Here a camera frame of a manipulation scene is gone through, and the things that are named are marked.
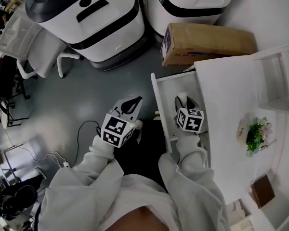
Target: gray floor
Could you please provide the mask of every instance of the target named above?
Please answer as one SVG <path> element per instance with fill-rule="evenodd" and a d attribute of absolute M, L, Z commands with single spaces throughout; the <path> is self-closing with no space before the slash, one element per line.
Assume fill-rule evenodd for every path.
<path fill-rule="evenodd" d="M 151 73 L 157 77 L 182 72 L 183 67 L 162 67 L 159 49 L 152 47 L 139 58 L 108 72 L 94 69 L 88 60 L 63 59 L 63 71 L 67 73 L 60 79 L 56 67 L 46 78 L 29 79 L 25 87 L 30 100 L 22 96 L 15 99 L 14 118 L 29 116 L 20 127 L 0 126 L 0 148 L 24 143 L 36 159 L 43 158 L 51 151 L 58 151 L 69 163 L 73 163 L 77 152 L 77 131 L 86 120 L 96 120 L 102 124 L 105 114 L 121 98 L 140 95 L 144 104 L 140 119 L 152 119 L 158 109 L 152 84 Z M 93 123 L 85 124 L 79 136 L 78 164 L 88 151 L 95 132 Z M 47 186 L 59 167 L 51 158 L 35 162 L 30 154 L 21 149 L 8 153 L 16 175 L 22 180 L 34 176 L 34 168 L 39 166 L 46 173 Z"/>

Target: small plant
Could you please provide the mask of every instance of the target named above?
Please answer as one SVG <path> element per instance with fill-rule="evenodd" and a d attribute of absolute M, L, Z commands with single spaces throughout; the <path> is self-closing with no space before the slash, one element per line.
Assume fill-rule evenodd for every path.
<path fill-rule="evenodd" d="M 247 151 L 254 152 L 264 143 L 263 129 L 266 127 L 266 123 L 266 117 L 263 119 L 254 118 L 246 138 Z"/>

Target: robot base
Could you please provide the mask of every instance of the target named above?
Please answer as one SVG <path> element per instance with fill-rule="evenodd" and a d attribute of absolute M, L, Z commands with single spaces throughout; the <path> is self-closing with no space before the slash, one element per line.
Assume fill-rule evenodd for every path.
<path fill-rule="evenodd" d="M 127 63 L 128 61 L 144 53 L 149 48 L 147 42 L 148 42 L 148 35 L 145 31 L 142 37 L 136 43 L 132 44 L 130 47 L 120 52 L 119 54 L 102 62 L 90 61 L 90 63 L 93 67 L 95 67 L 99 71 L 111 70 L 113 68 L 119 67 Z"/>

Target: white chair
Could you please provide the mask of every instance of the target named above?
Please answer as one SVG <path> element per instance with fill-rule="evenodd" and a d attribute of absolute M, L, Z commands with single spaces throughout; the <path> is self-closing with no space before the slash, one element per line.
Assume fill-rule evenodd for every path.
<path fill-rule="evenodd" d="M 17 59 L 17 67 L 21 76 L 28 79 L 35 74 L 45 78 L 57 61 L 61 78 L 62 57 L 83 59 L 83 56 L 62 52 L 66 44 L 58 37 L 30 20 L 19 8 L 11 16 L 0 38 L 0 52 Z M 21 62 L 28 60 L 33 72 L 27 73 Z"/>

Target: white handle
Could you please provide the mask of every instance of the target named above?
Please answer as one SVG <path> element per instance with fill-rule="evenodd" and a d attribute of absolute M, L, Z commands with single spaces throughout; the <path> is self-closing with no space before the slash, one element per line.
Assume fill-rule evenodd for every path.
<path fill-rule="evenodd" d="M 23 68 L 23 66 L 20 64 L 19 60 L 17 60 L 16 64 L 17 64 L 18 70 L 19 70 L 19 72 L 21 74 L 21 77 L 23 79 L 29 79 L 30 77 L 32 77 L 32 76 L 34 76 L 36 74 L 35 71 L 33 71 L 33 72 L 29 73 L 29 74 L 26 73 L 24 68 Z"/>

